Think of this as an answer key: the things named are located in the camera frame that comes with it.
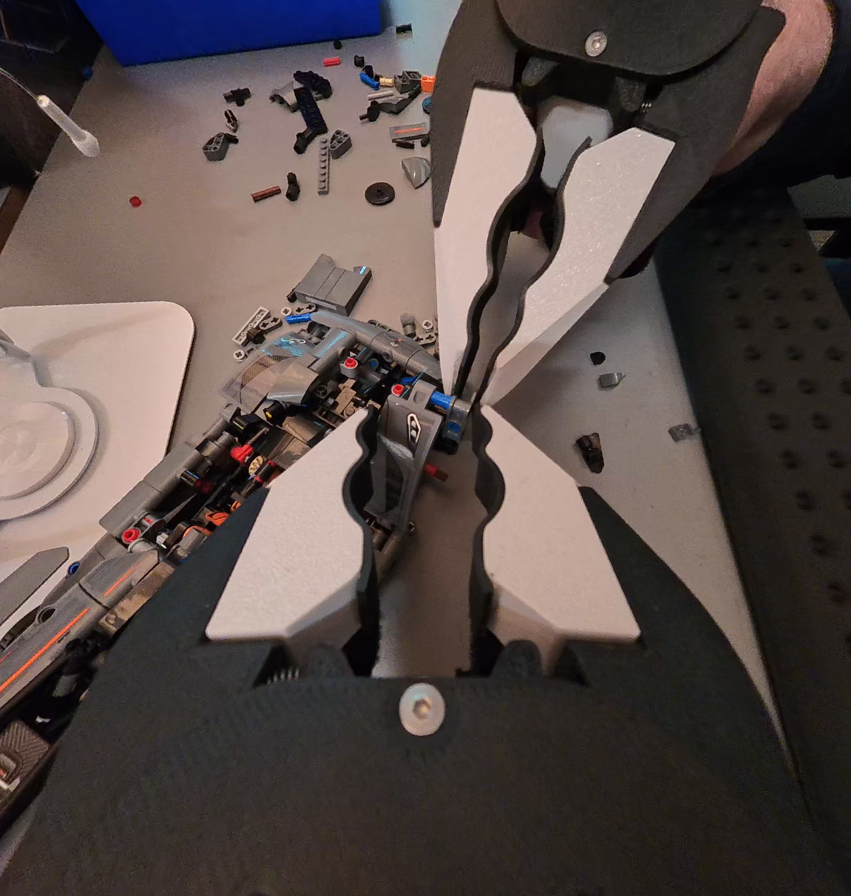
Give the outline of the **person's right forearm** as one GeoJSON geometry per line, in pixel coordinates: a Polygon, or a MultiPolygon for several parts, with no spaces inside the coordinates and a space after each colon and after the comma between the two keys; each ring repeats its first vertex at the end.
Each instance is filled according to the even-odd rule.
{"type": "Polygon", "coordinates": [[[786,18],[711,189],[851,176],[851,1],[764,2],[786,18]]]}

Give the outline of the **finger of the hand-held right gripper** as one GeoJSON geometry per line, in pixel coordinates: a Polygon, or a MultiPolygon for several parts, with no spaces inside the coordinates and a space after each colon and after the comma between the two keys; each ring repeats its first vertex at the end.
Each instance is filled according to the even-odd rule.
{"type": "Polygon", "coordinates": [[[557,190],[559,230],[521,294],[515,325],[476,402],[491,406],[537,366],[608,289],[624,241],[676,147],[632,127],[573,155],[557,190]]]}
{"type": "Polygon", "coordinates": [[[510,219],[538,160],[539,142],[512,92],[476,87],[456,160],[439,150],[432,118],[432,198],[450,173],[441,222],[434,227],[436,311],[442,383],[460,396],[505,396],[534,365],[515,361],[529,280],[543,249],[513,234],[510,219]]]}

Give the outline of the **grey lego car model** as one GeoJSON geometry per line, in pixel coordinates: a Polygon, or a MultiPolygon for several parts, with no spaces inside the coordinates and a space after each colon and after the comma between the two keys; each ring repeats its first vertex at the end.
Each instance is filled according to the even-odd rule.
{"type": "Polygon", "coordinates": [[[374,496],[364,511],[379,581],[415,530],[410,508],[423,476],[445,475],[433,450],[443,415],[427,402],[438,385],[432,324],[399,333],[316,309],[299,330],[273,332],[225,386],[227,405],[194,446],[184,442],[101,520],[104,536],[72,564],[34,610],[0,641],[0,729],[43,689],[68,693],[118,631],[243,502],[288,470],[358,410],[380,426],[374,496]]]}

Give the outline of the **black lego connector blue pin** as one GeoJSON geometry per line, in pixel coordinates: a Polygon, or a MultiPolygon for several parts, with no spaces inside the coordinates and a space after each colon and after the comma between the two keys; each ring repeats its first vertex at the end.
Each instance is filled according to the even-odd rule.
{"type": "Polygon", "coordinates": [[[441,438],[446,442],[459,445],[467,428],[471,404],[459,396],[434,390],[429,397],[427,407],[439,411],[443,415],[441,438]]]}

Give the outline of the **blue plastic storage bin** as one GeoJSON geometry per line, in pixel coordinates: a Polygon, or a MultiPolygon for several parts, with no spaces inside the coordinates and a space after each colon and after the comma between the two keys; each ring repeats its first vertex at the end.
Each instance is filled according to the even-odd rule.
{"type": "Polygon", "coordinates": [[[78,1],[122,65],[375,36],[379,1],[78,1]]]}

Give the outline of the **cluster of small lego connectors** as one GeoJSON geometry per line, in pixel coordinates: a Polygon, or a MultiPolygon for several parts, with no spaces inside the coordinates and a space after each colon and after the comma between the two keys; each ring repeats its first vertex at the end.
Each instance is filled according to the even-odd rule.
{"type": "Polygon", "coordinates": [[[262,347],[271,334],[282,328],[285,323],[307,322],[307,316],[315,310],[316,305],[310,303],[287,305],[278,313],[273,313],[268,308],[258,308],[232,337],[233,360],[236,362],[247,360],[254,350],[262,347]]]}

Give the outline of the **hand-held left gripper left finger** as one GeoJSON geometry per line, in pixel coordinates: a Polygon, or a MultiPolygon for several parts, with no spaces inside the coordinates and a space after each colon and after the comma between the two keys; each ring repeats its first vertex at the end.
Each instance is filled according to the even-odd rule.
{"type": "Polygon", "coordinates": [[[380,641],[374,537],[364,509],[378,413],[358,410],[266,489],[206,627],[216,643],[271,641],[302,659],[313,645],[373,671],[380,641]]]}

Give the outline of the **pile of loose lego pieces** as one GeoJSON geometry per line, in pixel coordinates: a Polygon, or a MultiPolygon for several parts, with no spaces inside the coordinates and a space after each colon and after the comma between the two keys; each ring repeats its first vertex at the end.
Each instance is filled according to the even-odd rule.
{"type": "MultiPolygon", "coordinates": [[[[354,67],[361,83],[370,90],[366,97],[365,111],[359,118],[361,123],[375,123],[382,115],[399,116],[420,97],[423,113],[431,114],[434,76],[424,75],[415,69],[404,69],[392,76],[382,75],[376,73],[373,65],[362,55],[354,56],[354,67]]],[[[303,128],[295,134],[293,151],[304,155],[312,144],[316,145],[319,196],[328,196],[330,193],[330,163],[343,158],[352,149],[350,133],[340,128],[331,130],[322,114],[320,104],[332,95],[333,87],[329,79],[314,70],[297,70],[289,84],[275,89],[269,95],[271,103],[301,116],[303,128]]],[[[238,108],[251,99],[251,91],[247,87],[236,88],[225,93],[223,98],[228,106],[238,108]]],[[[224,161],[230,148],[238,144],[240,122],[232,107],[225,109],[224,118],[227,130],[214,134],[202,146],[202,155],[208,163],[224,161]]],[[[396,125],[389,130],[391,144],[404,151],[422,151],[431,142],[431,129],[425,123],[396,125]]],[[[403,157],[401,169],[414,189],[425,186],[431,178],[431,162],[421,155],[403,157]]],[[[252,192],[251,198],[254,203],[259,203],[282,193],[282,188],[274,185],[252,192]]],[[[297,174],[288,172],[286,199],[296,202],[300,193],[297,174]]],[[[364,198],[370,205],[380,207],[393,202],[395,191],[387,182],[377,182],[365,188],[364,198]]]]}

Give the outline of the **white rounded base plate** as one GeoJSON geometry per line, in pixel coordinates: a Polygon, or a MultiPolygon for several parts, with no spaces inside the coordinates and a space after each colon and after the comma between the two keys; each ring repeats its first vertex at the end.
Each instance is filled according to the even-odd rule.
{"type": "Polygon", "coordinates": [[[34,609],[104,535],[99,520],[167,452],[188,357],[195,337],[189,312],[171,302],[57,305],[0,309],[0,323],[16,330],[24,312],[43,312],[49,329],[71,333],[92,371],[88,396],[98,413],[99,442],[85,480],[79,522],[86,547],[0,627],[0,641],[20,614],[34,609]]]}

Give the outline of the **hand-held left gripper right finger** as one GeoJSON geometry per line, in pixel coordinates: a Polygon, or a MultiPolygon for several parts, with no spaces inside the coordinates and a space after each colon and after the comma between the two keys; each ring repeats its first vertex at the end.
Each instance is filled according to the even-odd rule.
{"type": "Polygon", "coordinates": [[[469,621],[473,658],[530,642],[635,644],[640,627],[579,485],[496,410],[471,418],[476,497],[469,621]]]}

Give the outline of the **dark grey lego panel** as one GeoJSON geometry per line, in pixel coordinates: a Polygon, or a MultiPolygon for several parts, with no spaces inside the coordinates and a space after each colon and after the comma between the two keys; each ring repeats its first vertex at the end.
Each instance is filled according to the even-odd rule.
{"type": "Polygon", "coordinates": [[[343,268],[321,253],[308,273],[286,295],[291,305],[313,305],[317,309],[350,317],[364,289],[373,277],[367,265],[343,268]]]}

